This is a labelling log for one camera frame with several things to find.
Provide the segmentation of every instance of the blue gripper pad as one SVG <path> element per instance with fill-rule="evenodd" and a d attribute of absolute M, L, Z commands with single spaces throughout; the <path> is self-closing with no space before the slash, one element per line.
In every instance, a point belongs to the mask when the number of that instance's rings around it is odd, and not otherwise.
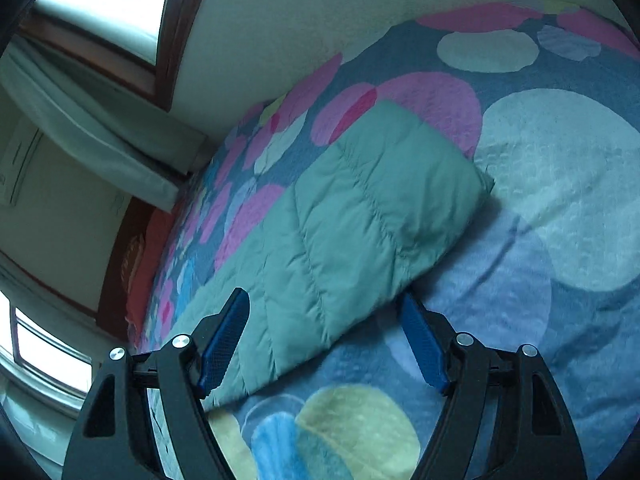
<path fill-rule="evenodd" d="M 218 314 L 224 316 L 216 333 L 202 353 L 200 380 L 197 389 L 208 396 L 214 388 L 220 386 L 231 356 L 236 351 L 242 331 L 249 319 L 249 295 L 241 290 L 228 310 Z"/>
<path fill-rule="evenodd" d="M 444 394 L 450 384 L 444 351 L 419 309 L 424 307 L 417 304 L 410 294 L 403 294 L 400 301 L 400 324 L 424 380 Z"/>

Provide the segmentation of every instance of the silver screw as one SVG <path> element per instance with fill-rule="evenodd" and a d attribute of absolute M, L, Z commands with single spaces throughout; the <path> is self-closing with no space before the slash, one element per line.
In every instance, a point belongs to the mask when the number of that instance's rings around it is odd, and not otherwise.
<path fill-rule="evenodd" d="M 176 348 L 184 348 L 190 342 L 191 342 L 191 338 L 188 335 L 181 334 L 174 337 L 174 340 L 171 341 L 171 344 L 174 345 Z"/>
<path fill-rule="evenodd" d="M 533 345 L 523 345 L 522 353 L 528 357 L 535 357 L 538 355 L 538 349 Z"/>
<path fill-rule="evenodd" d="M 111 350 L 111 353 L 109 354 L 109 357 L 113 361 L 119 361 L 120 359 L 122 359 L 124 357 L 124 354 L 126 354 L 125 349 L 118 347 L 118 348 L 114 348 L 113 350 Z"/>
<path fill-rule="evenodd" d="M 471 346 L 474 343 L 474 337 L 471 334 L 462 332 L 456 336 L 456 341 L 460 346 Z"/>

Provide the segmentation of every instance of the window sill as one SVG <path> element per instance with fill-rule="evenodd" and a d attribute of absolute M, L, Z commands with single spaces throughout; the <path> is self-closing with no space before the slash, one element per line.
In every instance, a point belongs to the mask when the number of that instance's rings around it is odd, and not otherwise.
<path fill-rule="evenodd" d="M 11 354 L 0 348 L 0 368 L 7 378 L 40 402 L 71 418 L 78 418 L 84 399 L 63 392 L 36 374 L 14 363 Z"/>

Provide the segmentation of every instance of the white air conditioner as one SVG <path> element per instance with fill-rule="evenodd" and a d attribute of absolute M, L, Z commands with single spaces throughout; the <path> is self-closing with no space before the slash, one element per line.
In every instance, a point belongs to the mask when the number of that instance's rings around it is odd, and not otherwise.
<path fill-rule="evenodd" d="M 42 133 L 26 117 L 15 127 L 4 155 L 0 158 L 0 206 L 15 205 L 27 167 Z"/>

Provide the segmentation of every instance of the polka dot bedsheet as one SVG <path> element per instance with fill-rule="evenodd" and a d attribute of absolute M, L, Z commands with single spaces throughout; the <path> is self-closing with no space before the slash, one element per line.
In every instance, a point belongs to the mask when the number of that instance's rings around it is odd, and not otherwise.
<path fill-rule="evenodd" d="M 495 179 L 415 288 L 487 346 L 540 348 L 595 478 L 640 412 L 640 51 L 571 4 L 487 4 L 380 30 L 249 110 L 193 181 L 138 349 L 162 345 L 282 191 L 379 100 L 412 110 Z M 241 480 L 409 479 L 442 405 L 388 307 L 210 424 Z M 180 478 L 166 430 L 156 433 Z"/>

